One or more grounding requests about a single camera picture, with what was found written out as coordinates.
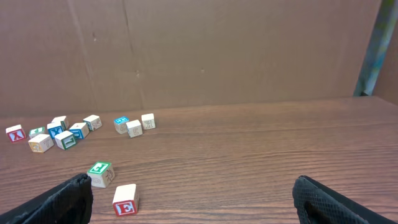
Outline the red E wooden block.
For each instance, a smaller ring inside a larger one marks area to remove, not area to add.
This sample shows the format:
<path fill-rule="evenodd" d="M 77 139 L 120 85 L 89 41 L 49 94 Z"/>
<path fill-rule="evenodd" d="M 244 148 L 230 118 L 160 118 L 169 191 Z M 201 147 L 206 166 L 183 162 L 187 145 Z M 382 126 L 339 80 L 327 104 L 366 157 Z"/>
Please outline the red E wooden block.
<path fill-rule="evenodd" d="M 135 215 L 139 208 L 139 194 L 136 184 L 116 187 L 113 198 L 113 209 L 117 217 Z"/>

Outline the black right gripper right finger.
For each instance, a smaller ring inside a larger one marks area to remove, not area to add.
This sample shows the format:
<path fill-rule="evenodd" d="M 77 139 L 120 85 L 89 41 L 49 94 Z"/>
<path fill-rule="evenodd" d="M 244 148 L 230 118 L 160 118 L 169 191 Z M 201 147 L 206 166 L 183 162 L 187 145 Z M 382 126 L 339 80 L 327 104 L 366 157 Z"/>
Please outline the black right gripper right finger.
<path fill-rule="evenodd" d="M 306 175 L 292 196 L 300 224 L 397 224 Z"/>

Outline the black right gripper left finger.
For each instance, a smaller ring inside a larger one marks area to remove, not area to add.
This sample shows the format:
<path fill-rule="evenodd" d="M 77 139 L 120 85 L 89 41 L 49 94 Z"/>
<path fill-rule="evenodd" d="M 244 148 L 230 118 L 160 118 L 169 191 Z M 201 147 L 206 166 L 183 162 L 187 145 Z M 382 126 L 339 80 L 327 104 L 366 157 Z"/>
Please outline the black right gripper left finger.
<path fill-rule="evenodd" d="M 91 177 L 78 174 L 1 215 L 5 224 L 88 224 L 93 208 Z"/>

